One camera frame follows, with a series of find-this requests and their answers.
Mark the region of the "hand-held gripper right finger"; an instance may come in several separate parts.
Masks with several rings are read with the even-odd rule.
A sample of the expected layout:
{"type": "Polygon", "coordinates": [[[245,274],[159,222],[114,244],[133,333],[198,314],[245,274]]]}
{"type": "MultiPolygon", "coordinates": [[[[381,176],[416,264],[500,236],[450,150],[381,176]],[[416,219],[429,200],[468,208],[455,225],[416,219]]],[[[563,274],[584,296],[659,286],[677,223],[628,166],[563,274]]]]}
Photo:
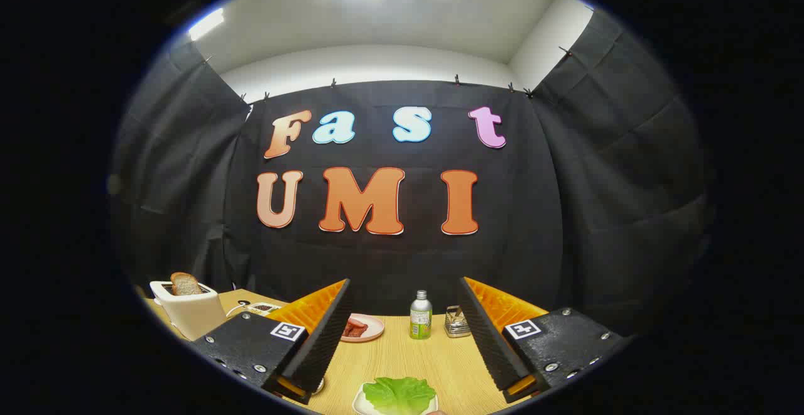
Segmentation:
{"type": "Polygon", "coordinates": [[[470,334],[507,403],[569,385],[632,343],[575,308],[548,311],[468,277],[459,287],[470,334]]]}

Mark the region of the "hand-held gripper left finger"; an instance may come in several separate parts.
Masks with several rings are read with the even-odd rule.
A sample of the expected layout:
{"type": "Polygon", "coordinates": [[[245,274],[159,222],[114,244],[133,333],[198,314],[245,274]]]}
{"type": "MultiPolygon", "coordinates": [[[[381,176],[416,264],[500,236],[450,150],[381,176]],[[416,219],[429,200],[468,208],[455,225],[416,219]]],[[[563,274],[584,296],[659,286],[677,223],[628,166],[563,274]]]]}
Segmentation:
{"type": "Polygon", "coordinates": [[[350,279],[344,279],[266,316],[238,314],[190,346],[258,389],[308,404],[351,312],[350,279]]]}

